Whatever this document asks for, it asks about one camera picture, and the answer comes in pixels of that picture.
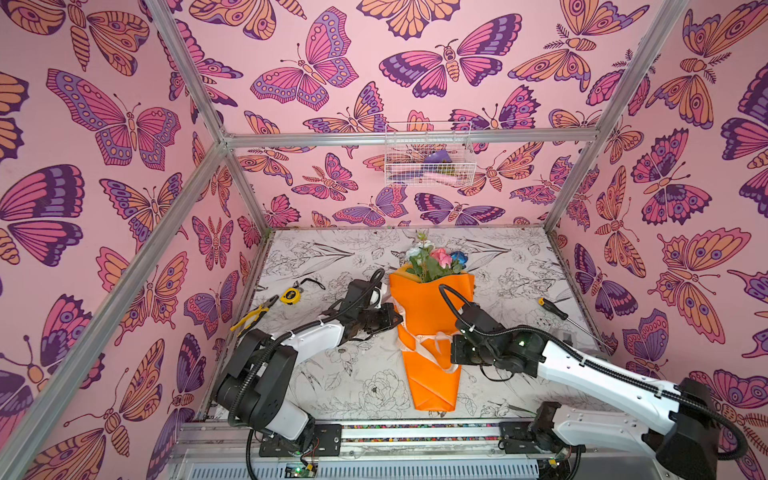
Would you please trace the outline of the orange wrapping paper sheet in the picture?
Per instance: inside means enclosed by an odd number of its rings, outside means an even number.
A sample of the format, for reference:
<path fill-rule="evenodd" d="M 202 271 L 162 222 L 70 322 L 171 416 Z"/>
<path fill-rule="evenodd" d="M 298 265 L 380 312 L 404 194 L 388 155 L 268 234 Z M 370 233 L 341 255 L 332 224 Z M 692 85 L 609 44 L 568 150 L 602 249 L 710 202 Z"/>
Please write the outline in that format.
<path fill-rule="evenodd" d="M 475 278 L 471 274 L 422 283 L 402 267 L 389 276 L 392 298 L 403 315 L 398 341 L 414 408 L 446 413 L 456 408 L 461 367 L 451 362 L 452 337 L 458 328 L 456 317 L 440 294 L 441 285 L 473 299 Z"/>

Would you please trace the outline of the white ribbon bundle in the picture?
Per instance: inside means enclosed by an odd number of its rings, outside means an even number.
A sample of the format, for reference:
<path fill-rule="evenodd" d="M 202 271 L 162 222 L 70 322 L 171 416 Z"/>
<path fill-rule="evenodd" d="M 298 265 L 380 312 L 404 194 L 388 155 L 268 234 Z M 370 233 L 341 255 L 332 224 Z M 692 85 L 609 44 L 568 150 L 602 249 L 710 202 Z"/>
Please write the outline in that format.
<path fill-rule="evenodd" d="M 451 360 L 453 335 L 443 331 L 436 334 L 414 334 L 407 327 L 407 313 L 404 307 L 395 303 L 395 309 L 402 321 L 398 325 L 398 347 L 404 353 L 415 353 L 435 365 L 446 374 L 453 374 L 459 366 Z"/>

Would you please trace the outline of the white fake flower stem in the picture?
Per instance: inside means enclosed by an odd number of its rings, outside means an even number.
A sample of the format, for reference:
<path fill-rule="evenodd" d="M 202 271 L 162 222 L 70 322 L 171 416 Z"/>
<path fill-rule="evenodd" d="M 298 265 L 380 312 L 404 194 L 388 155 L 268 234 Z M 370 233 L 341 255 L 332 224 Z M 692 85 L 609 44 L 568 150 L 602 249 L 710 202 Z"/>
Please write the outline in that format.
<path fill-rule="evenodd" d="M 425 232 L 418 231 L 414 245 L 406 251 L 406 257 L 410 267 L 407 272 L 415 275 L 422 283 L 428 283 L 432 280 L 427 272 L 427 258 L 433 249 L 436 249 L 434 243 L 428 239 Z"/>

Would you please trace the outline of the blue fake flower stem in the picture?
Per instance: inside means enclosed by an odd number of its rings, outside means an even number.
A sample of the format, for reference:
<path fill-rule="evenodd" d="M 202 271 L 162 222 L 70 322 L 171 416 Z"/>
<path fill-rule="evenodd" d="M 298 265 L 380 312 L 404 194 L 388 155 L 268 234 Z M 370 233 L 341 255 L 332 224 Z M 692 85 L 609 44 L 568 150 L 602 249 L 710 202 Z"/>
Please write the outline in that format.
<path fill-rule="evenodd" d="M 451 254 L 452 264 L 451 268 L 455 272 L 462 271 L 466 268 L 466 264 L 468 262 L 468 256 L 461 251 L 454 251 Z"/>

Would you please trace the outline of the pink fake rose stem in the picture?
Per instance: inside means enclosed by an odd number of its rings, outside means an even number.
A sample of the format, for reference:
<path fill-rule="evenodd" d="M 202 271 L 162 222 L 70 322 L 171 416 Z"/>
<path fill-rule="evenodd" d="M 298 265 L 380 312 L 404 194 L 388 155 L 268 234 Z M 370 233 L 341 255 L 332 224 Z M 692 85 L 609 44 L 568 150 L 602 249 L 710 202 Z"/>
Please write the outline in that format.
<path fill-rule="evenodd" d="M 444 248 L 433 249 L 427 258 L 426 265 L 432 280 L 453 274 L 453 258 Z"/>

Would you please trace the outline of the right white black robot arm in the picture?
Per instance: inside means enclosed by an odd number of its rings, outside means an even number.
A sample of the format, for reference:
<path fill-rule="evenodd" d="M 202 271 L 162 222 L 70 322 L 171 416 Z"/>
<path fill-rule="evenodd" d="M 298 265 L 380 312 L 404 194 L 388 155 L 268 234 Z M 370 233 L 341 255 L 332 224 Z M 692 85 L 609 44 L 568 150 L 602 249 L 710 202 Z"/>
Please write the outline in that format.
<path fill-rule="evenodd" d="M 612 408 L 593 412 L 544 402 L 531 421 L 503 428 L 499 446 L 506 451 L 531 447 L 579 465 L 587 447 L 604 447 L 648 456 L 681 479 L 714 479 L 719 462 L 747 456 L 745 434 L 715 410 L 702 383 L 675 384 L 612 366 L 541 329 L 506 328 L 467 300 L 449 310 L 458 330 L 452 363 L 557 382 Z"/>

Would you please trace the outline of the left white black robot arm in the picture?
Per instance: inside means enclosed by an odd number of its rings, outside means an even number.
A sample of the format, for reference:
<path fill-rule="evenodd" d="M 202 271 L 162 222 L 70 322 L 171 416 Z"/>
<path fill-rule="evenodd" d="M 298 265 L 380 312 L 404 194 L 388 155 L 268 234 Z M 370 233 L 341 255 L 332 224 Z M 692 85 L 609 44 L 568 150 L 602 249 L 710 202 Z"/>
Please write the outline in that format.
<path fill-rule="evenodd" d="M 294 452 L 315 442 L 315 418 L 287 399 L 294 368 L 349 342 L 367 341 L 403 322 L 378 270 L 349 283 L 346 295 L 309 323 L 272 335 L 248 331 L 213 388 L 213 401 L 227 411 L 232 427 L 272 434 Z"/>

